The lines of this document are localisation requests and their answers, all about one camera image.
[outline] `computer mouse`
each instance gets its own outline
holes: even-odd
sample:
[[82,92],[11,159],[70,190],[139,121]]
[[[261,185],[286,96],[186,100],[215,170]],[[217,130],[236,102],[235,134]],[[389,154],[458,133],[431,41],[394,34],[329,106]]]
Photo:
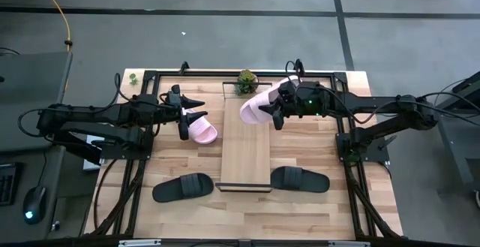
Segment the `computer mouse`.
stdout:
[[23,199],[23,219],[27,224],[36,224],[45,216],[47,189],[37,186],[27,191]]

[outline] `gray floor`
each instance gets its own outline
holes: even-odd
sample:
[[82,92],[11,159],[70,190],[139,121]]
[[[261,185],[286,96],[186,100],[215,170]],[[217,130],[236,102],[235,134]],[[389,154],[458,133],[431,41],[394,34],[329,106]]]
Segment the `gray floor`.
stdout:
[[[334,11],[333,0],[58,0],[90,8]],[[345,11],[478,13],[479,0],[342,0]],[[50,6],[49,0],[0,0]],[[282,68],[301,58],[307,69],[345,70],[336,18],[68,15],[73,69],[65,101],[102,105],[113,74],[125,68]],[[346,19],[357,71],[375,95],[438,91],[479,70],[480,20]],[[0,46],[21,53],[65,49],[55,14],[0,13]],[[438,197],[455,180],[438,130],[404,131],[388,150],[406,236],[480,245],[480,210],[466,196]]]

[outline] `slipper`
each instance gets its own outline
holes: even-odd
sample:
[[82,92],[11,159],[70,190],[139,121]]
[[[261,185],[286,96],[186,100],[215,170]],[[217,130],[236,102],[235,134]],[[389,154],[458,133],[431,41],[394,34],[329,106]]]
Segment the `slipper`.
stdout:
[[[193,109],[186,109],[186,113],[195,113]],[[210,124],[210,122],[202,116],[188,127],[188,136],[193,141],[201,144],[208,144],[217,139],[217,129]]]
[[158,203],[206,196],[213,192],[213,181],[204,173],[192,173],[161,183],[151,194]]
[[270,174],[273,188],[289,191],[323,193],[330,188],[330,179],[301,167],[279,167]]
[[[299,78],[296,75],[291,75],[290,79],[298,82]],[[276,90],[282,83],[285,82],[288,82],[288,78],[282,79],[280,82],[274,84],[271,88],[246,101],[240,108],[241,120],[247,124],[259,124],[271,121],[272,115],[261,111],[258,109],[258,107],[260,105],[268,105],[270,104],[270,101],[276,99],[278,96],[278,92]]]

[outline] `small succulent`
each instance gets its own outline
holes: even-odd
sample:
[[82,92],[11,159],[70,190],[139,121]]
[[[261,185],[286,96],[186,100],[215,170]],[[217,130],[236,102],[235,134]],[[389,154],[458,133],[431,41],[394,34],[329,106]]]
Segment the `small succulent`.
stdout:
[[258,82],[257,76],[249,70],[241,71],[237,78],[237,82],[241,83],[235,85],[235,93],[237,95],[254,93],[258,88],[258,85],[252,85],[252,83]]
[[130,84],[132,86],[135,86],[136,84],[138,84],[138,79],[135,74],[130,74]]

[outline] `wooden platform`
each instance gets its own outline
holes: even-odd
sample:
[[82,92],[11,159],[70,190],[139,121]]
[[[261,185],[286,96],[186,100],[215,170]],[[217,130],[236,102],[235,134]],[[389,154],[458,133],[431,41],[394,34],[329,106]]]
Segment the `wooden platform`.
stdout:
[[[121,90],[128,96],[138,94],[141,85],[131,86],[129,75],[143,76],[141,69],[127,69]],[[357,95],[368,96],[365,72],[347,72],[349,89]],[[135,237],[155,238],[250,238],[250,239],[354,239],[344,168],[339,163],[332,118],[307,116],[286,119],[282,131],[270,124],[271,169],[289,165],[323,173],[330,178],[331,188],[324,194],[273,190],[269,194],[229,193],[217,189],[208,196],[172,203],[156,203],[152,189],[160,182],[187,173],[207,173],[215,182],[220,179],[224,96],[221,82],[234,80],[224,77],[163,77],[160,91],[166,92],[179,83],[181,92],[189,98],[202,100],[208,111],[207,120],[219,132],[210,145],[181,141],[177,126],[161,127],[155,140],[152,159],[148,161],[143,180]],[[263,78],[262,82],[279,79]],[[328,81],[323,85],[330,86]],[[124,161],[117,161],[106,176],[98,204],[102,221],[119,198]],[[391,228],[401,234],[395,196],[385,168],[366,163],[365,172],[370,199]],[[363,229],[367,231],[365,213],[361,206]],[[85,231],[93,230],[90,210]]]
[[218,186],[221,191],[267,192],[272,189],[255,186],[270,185],[270,126],[268,123],[243,123],[239,111],[247,100],[225,99],[220,183],[251,186]]

